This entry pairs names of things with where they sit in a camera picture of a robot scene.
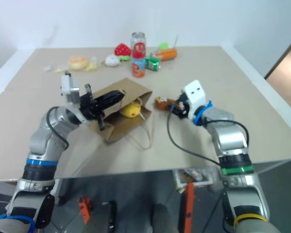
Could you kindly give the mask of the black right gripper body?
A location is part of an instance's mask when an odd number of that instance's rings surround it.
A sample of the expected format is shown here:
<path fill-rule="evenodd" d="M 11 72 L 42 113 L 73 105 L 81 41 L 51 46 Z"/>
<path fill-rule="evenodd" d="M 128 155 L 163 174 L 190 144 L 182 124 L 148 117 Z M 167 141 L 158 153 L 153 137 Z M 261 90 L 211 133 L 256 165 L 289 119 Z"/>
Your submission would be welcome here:
<path fill-rule="evenodd" d="M 181 115 L 176 115 L 179 119 L 188 118 L 188 113 L 189 113 L 190 107 L 189 107 L 189 104 L 188 104 L 187 100 L 188 100 L 188 97 L 185 94 L 185 102 L 178 103 L 181 106 L 181 109 L 182 109 L 182 114 Z"/>

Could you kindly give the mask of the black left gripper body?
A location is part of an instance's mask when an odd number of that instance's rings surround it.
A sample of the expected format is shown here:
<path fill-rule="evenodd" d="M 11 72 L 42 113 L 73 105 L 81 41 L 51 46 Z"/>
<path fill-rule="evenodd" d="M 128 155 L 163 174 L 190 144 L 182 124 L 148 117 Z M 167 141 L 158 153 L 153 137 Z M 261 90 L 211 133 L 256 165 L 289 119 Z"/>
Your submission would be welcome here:
<path fill-rule="evenodd" d="M 80 96 L 80 111 L 87 120 L 96 120 L 98 122 L 99 130 L 105 129 L 103 123 L 104 109 L 102 105 L 103 97 L 94 98 L 90 84 L 85 86 L 86 93 Z"/>

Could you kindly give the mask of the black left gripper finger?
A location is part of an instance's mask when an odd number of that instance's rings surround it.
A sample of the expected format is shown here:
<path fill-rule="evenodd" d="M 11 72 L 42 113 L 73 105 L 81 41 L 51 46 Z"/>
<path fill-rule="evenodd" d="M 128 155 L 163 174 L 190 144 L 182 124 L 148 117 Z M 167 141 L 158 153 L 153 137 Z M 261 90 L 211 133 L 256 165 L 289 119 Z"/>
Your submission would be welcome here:
<path fill-rule="evenodd" d="M 98 103 L 118 103 L 124 96 L 125 94 L 122 91 L 112 90 L 101 95 L 100 97 L 95 98 L 95 101 Z"/>
<path fill-rule="evenodd" d="M 96 113 L 102 113 L 105 109 L 119 103 L 123 96 L 98 97 L 96 98 L 97 109 Z"/>

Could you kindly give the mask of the brown bear plush toy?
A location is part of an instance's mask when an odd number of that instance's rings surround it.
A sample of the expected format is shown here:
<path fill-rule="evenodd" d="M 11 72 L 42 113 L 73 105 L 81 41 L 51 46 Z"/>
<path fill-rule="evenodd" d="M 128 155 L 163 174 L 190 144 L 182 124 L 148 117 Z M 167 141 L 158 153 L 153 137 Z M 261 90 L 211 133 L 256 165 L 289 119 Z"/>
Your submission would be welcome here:
<path fill-rule="evenodd" d="M 173 105 L 174 103 L 176 103 L 176 101 L 170 98 L 163 98 L 163 97 L 155 98 L 156 108 L 162 111 L 169 111 L 171 108 L 171 105 Z"/>

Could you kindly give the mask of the brown paper bag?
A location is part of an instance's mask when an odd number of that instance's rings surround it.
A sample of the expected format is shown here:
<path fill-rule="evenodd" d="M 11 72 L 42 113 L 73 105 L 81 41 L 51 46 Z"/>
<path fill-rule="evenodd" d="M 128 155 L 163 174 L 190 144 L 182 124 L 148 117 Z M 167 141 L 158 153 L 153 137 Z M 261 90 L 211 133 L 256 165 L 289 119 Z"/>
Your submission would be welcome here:
<path fill-rule="evenodd" d="M 125 94 L 125 96 L 119 103 L 107 108 L 104 111 L 105 117 L 103 118 L 103 123 L 105 125 L 105 129 L 100 131 L 96 121 L 92 122 L 88 128 L 100 135 L 107 143 L 113 143 L 123 137 L 128 136 L 140 148 L 144 150 L 151 148 L 152 136 L 148 127 L 145 125 L 145 121 L 151 115 L 151 111 L 146 108 L 146 103 L 151 97 L 152 91 L 137 82 L 125 78 L 94 92 L 94 95 L 100 97 L 101 95 L 112 90 L 120 90 Z M 140 104 L 141 112 L 140 115 L 135 118 L 126 118 L 121 115 L 120 111 L 131 102 L 137 102 Z M 139 126 L 145 130 L 149 142 L 148 146 L 145 146 L 144 142 L 138 141 L 135 137 L 130 135 L 131 131 Z"/>

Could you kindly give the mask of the white round plush toy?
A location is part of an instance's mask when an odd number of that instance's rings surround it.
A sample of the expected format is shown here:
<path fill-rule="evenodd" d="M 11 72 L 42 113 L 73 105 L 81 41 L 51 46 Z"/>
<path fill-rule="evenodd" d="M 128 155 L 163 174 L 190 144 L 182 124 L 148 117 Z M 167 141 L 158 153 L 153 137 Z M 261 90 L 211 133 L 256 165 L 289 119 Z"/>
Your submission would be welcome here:
<path fill-rule="evenodd" d="M 116 67 L 120 64 L 120 59 L 118 56 L 110 54 L 105 58 L 104 63 L 107 67 Z"/>

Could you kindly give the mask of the clear bag of yellow snacks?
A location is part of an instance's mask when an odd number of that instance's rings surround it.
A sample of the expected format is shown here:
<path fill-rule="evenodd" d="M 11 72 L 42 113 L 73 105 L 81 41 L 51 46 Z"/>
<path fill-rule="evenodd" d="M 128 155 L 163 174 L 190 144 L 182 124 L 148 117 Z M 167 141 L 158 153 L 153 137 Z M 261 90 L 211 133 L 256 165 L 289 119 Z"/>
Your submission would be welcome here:
<path fill-rule="evenodd" d="M 81 71 L 82 72 L 83 71 L 95 71 L 95 70 L 97 70 L 97 69 L 99 69 L 101 67 L 102 62 L 99 62 L 95 56 L 90 57 L 90 58 L 86 57 L 86 58 L 88 59 L 89 64 L 85 69 L 82 69 L 82 70 L 71 70 L 68 67 L 68 61 L 67 61 L 66 64 L 58 65 L 54 72 L 55 73 L 61 73 L 61 72 L 66 72 L 66 71 L 69 71 L 69 72 L 71 72 L 71 71 L 77 71 L 77 72 L 79 72 L 79 71 L 80 72 Z"/>

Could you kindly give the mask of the yellow donut plush toy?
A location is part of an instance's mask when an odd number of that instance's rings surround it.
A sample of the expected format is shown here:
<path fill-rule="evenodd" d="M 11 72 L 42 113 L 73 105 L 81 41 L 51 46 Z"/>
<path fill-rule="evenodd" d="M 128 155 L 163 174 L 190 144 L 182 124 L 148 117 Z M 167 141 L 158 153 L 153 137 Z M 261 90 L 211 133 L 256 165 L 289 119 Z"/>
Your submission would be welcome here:
<path fill-rule="evenodd" d="M 84 56 L 73 56 L 68 60 L 68 67 L 71 70 L 85 69 L 89 64 L 89 61 Z"/>

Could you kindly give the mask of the red strawberry plush toy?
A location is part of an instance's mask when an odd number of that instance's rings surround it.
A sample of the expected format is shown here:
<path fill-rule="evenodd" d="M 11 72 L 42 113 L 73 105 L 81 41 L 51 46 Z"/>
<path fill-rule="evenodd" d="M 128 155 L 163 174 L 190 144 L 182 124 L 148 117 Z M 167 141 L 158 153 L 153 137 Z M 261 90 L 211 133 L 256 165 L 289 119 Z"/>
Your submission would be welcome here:
<path fill-rule="evenodd" d="M 131 49 L 123 43 L 120 43 L 115 49 L 114 54 L 120 59 L 120 61 L 129 61 L 131 56 Z"/>

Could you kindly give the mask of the blue red drink can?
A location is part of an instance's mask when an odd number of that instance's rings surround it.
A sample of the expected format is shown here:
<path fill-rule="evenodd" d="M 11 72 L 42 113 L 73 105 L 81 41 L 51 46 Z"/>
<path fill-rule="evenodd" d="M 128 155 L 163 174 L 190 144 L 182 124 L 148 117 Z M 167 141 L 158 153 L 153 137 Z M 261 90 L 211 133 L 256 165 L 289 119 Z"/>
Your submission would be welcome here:
<path fill-rule="evenodd" d="M 134 77 L 141 78 L 145 75 L 145 59 L 133 58 L 131 61 L 132 74 Z"/>

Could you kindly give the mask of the green drink carton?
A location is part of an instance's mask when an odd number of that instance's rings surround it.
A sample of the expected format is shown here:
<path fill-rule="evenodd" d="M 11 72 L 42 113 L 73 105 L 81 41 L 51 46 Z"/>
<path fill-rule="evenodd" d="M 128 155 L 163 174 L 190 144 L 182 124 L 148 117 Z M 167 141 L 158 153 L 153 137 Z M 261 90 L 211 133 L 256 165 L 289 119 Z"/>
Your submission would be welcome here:
<path fill-rule="evenodd" d="M 152 70 L 152 71 L 158 71 L 161 68 L 161 62 L 158 58 L 146 57 L 145 58 L 145 68 Z"/>

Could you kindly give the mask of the silver pink drink can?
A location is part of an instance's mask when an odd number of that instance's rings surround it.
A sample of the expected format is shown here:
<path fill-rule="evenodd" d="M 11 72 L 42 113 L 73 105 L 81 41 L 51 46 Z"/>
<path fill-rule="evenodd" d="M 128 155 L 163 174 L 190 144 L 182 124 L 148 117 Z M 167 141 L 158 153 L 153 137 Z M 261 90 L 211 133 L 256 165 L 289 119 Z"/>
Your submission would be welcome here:
<path fill-rule="evenodd" d="M 142 32 L 131 35 L 131 56 L 134 59 L 143 59 L 146 56 L 146 36 Z"/>

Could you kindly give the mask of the white box of clutter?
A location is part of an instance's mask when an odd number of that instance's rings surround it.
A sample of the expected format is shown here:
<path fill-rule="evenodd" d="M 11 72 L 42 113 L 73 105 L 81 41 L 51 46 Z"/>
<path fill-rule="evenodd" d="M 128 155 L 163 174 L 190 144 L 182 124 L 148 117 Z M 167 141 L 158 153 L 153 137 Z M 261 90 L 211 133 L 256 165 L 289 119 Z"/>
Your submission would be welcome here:
<path fill-rule="evenodd" d="M 214 166 L 209 167 L 189 167 L 172 170 L 175 188 L 181 194 L 185 191 L 189 183 L 194 187 L 212 186 L 219 183 L 219 171 Z"/>

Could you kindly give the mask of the orange toy under table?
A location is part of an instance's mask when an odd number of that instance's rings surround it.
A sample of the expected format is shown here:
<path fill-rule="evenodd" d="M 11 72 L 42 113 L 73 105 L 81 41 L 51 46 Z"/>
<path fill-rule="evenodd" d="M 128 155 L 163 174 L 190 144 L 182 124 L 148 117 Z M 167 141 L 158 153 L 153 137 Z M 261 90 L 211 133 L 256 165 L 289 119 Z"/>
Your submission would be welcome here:
<path fill-rule="evenodd" d="M 91 217 L 92 211 L 90 199 L 85 196 L 81 196 L 78 199 L 78 205 L 80 207 L 79 214 L 83 217 L 84 224 L 87 224 Z"/>

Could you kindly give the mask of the orange upright post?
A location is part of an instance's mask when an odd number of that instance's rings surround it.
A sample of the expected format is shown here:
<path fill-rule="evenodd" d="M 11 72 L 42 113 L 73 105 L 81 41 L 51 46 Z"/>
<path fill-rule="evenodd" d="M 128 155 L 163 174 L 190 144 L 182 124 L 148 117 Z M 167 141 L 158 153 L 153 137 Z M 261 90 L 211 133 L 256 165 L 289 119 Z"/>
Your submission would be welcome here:
<path fill-rule="evenodd" d="M 194 199 L 194 184 L 188 183 L 186 187 L 185 219 L 183 233 L 191 233 L 192 231 Z"/>

